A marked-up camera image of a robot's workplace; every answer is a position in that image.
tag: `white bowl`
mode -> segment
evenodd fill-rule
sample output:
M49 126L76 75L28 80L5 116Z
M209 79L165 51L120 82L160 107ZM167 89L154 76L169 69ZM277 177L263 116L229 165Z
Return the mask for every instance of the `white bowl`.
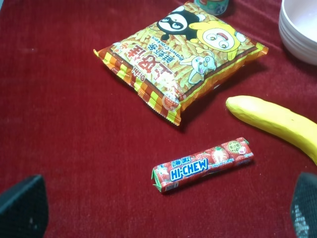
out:
M295 57L317 65L317 0L282 0L279 32Z

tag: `red fabric surface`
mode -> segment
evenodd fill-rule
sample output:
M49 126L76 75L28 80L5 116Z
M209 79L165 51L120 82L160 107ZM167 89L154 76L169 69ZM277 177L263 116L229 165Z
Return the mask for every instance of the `red fabric surface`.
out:
M295 237L290 203L300 150L225 107L252 95L317 121L316 67L285 51L281 0L234 0L224 21L270 48L182 115L175 127L106 69L102 49L184 1L4 0L0 11L0 191L47 183L46 238ZM243 136L255 163L169 195L152 168Z

